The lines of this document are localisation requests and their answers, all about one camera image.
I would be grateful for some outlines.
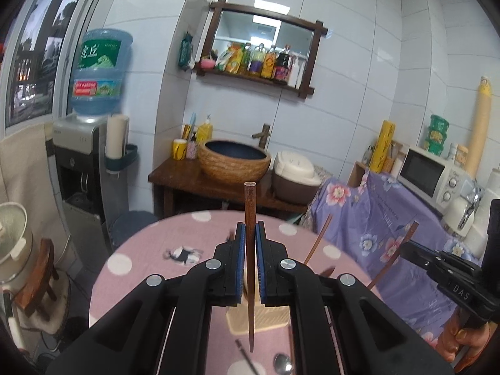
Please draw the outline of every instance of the wooden mirror frame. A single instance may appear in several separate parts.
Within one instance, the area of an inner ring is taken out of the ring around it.
[[[227,72],[221,72],[215,69],[202,69],[199,66],[199,62],[196,63],[195,69],[198,76],[205,76],[206,73],[220,74],[224,76],[237,77],[239,79],[252,80],[258,83],[276,86],[277,88],[295,91],[301,98],[307,98],[308,95],[314,94],[314,88],[309,86],[311,83],[311,77],[313,75],[314,64],[316,63],[316,56],[318,54],[319,40],[322,35],[326,35],[328,30],[323,27],[323,22],[309,22],[301,18],[292,17],[291,15],[280,14],[274,11],[262,10],[261,8],[255,8],[248,5],[240,4],[230,4],[226,0],[217,0],[210,5],[213,10],[213,17],[210,25],[208,26],[207,36],[203,44],[201,57],[209,56],[212,51],[213,42],[215,41],[216,32],[221,21],[221,15],[223,11],[239,12],[243,14],[259,15],[261,17],[272,18],[278,21],[287,22],[288,24],[296,25],[300,28],[308,29],[312,31],[311,47],[309,48],[309,54],[306,60],[306,66],[304,67],[304,73],[302,76],[301,87],[296,89],[287,85],[276,84],[269,79],[258,78],[254,76],[232,74]]]

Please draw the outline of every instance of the wooden chair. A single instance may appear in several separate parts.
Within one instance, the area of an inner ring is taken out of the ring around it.
[[[54,245],[52,240],[42,238],[34,269],[29,275],[26,284],[14,299],[14,302],[24,311],[27,317],[30,317],[36,311],[46,322],[50,320],[50,316],[42,306],[42,299],[45,293],[52,300],[57,299],[56,294],[49,285],[51,276],[54,280],[59,280],[59,275],[54,267]]]

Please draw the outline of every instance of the white polka dot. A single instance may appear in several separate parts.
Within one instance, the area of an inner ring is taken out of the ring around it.
[[[266,370],[261,364],[253,360],[252,363],[259,375],[266,375]],[[227,375],[254,375],[254,374],[251,368],[248,366],[248,362],[241,360],[231,364],[231,366],[227,370]]]
[[[284,234],[284,235],[288,235],[289,237],[291,237],[292,235],[295,235],[297,234],[297,229],[291,225],[291,224],[281,224],[279,227],[278,227],[278,230],[280,233]]]
[[[324,247],[323,253],[331,259],[339,259],[342,255],[341,250],[333,245],[327,245]]]
[[[93,315],[89,314],[88,315],[88,326],[92,327],[94,324],[96,324],[96,322],[97,322],[97,319]]]
[[[191,217],[200,223],[206,223],[211,220],[212,215],[209,211],[197,211],[195,213],[191,213]]]
[[[109,257],[106,265],[111,273],[121,277],[132,269],[132,260],[125,254],[114,253]]]

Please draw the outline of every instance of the round table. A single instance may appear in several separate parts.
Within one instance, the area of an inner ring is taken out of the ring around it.
[[[283,243],[288,256],[303,262],[317,235],[277,218],[257,215],[263,220],[269,239]],[[198,262],[210,259],[216,245],[223,243],[230,230],[236,230],[244,213],[239,211],[199,211],[181,214],[151,224],[126,241],[109,257],[92,289],[89,325],[117,304],[147,276],[159,273],[165,278],[178,277]],[[368,275],[345,253],[322,240],[308,266],[321,273],[335,266],[332,277],[351,273],[364,284]],[[212,309],[207,348],[207,375],[252,375],[249,366],[237,349],[239,338],[249,352],[248,336],[234,336],[229,332],[225,307]],[[261,374],[274,374],[276,353],[290,355],[288,326],[255,334],[255,348],[251,359]]]

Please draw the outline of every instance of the yellow soap bottle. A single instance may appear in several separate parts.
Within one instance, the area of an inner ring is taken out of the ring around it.
[[[204,143],[205,141],[212,139],[212,131],[213,131],[213,125],[210,122],[210,114],[209,114],[207,116],[207,121],[205,121],[204,124],[198,127],[198,131],[196,133],[196,142],[198,144],[201,144]]]

